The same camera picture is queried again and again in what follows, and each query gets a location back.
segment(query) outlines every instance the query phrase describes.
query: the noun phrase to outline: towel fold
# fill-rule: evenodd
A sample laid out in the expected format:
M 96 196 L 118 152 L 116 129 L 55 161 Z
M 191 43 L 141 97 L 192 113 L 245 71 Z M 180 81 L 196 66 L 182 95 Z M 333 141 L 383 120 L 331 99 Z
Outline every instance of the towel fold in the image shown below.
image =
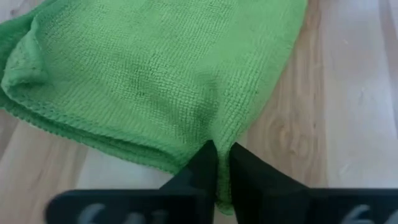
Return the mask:
M 51 133 L 171 173 L 212 139 L 225 212 L 229 147 L 270 96 L 306 5 L 47 0 L 0 25 L 0 106 Z

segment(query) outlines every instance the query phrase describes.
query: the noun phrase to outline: towel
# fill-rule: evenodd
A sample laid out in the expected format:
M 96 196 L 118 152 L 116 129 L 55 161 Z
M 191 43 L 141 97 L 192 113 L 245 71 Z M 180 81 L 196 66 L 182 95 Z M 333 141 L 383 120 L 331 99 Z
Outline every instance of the towel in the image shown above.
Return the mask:
M 173 174 L 211 139 L 218 205 L 228 211 L 229 148 L 270 96 L 306 5 L 46 0 L 0 25 L 0 107 Z

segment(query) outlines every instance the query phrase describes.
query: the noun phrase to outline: green microfiber towel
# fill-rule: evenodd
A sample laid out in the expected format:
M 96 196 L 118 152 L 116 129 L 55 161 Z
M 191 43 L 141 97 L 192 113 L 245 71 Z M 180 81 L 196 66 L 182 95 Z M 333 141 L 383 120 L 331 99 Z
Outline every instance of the green microfiber towel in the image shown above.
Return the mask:
M 306 0 L 47 0 L 0 25 L 0 106 L 51 133 L 176 173 L 260 113 Z

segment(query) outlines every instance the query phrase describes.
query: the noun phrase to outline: light wooden surface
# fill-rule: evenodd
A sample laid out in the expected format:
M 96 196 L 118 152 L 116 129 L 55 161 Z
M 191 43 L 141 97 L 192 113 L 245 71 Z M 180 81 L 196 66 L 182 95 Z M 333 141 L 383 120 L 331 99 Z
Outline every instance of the light wooden surface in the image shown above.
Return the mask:
M 39 0 L 1 0 L 0 20 Z M 398 1 L 309 0 L 294 53 L 244 145 L 316 187 L 398 187 Z M 0 223 L 43 223 L 66 189 L 156 188 L 171 178 L 0 111 Z M 215 223 L 236 223 L 216 214 Z

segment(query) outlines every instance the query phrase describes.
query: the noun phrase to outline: black plastic holder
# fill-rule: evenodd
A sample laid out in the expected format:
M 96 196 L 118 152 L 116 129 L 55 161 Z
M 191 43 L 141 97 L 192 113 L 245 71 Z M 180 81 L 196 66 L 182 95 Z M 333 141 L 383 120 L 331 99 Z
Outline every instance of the black plastic holder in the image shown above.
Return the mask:
M 218 156 L 208 141 L 159 190 L 72 190 L 47 206 L 48 224 L 213 223 Z M 239 144 L 229 154 L 239 224 L 398 224 L 396 189 L 311 189 Z

